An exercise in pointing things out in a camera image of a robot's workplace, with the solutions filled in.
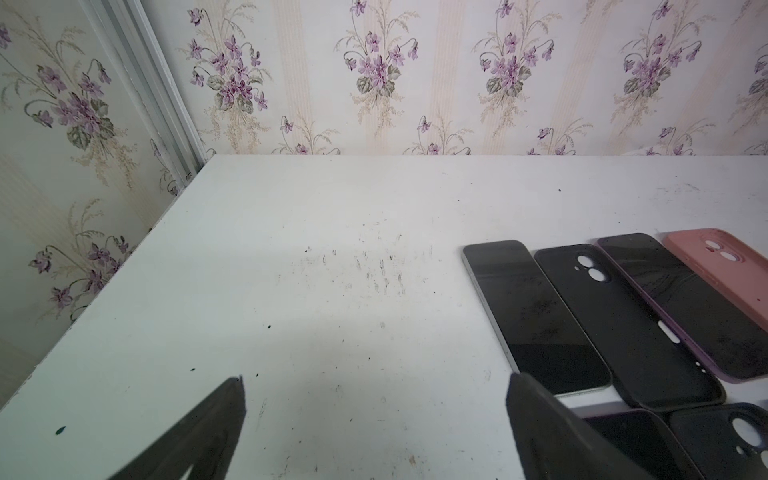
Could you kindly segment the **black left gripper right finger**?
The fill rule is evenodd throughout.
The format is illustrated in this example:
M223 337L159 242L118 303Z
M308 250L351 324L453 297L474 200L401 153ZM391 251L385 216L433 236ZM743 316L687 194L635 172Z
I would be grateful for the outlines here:
M527 373L510 376L506 410L527 479L650 479Z

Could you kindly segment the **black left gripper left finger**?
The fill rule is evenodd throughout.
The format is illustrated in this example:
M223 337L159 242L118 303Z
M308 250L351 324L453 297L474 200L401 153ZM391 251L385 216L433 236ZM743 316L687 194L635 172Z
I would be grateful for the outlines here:
M241 377L230 377L114 479L224 479L246 417Z

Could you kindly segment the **black phone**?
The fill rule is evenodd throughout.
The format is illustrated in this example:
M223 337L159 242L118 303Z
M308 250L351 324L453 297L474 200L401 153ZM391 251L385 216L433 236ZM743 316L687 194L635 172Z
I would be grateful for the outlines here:
M555 396L612 385L609 367L523 243L471 244L462 256L514 371Z

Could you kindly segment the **black phone case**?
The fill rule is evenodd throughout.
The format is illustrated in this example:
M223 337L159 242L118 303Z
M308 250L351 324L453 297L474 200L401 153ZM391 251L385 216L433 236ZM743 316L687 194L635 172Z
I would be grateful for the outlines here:
M706 479L767 477L767 411L749 403L675 412L670 428Z
M657 414L720 405L726 393L597 247L541 249L534 259L611 369L633 408Z

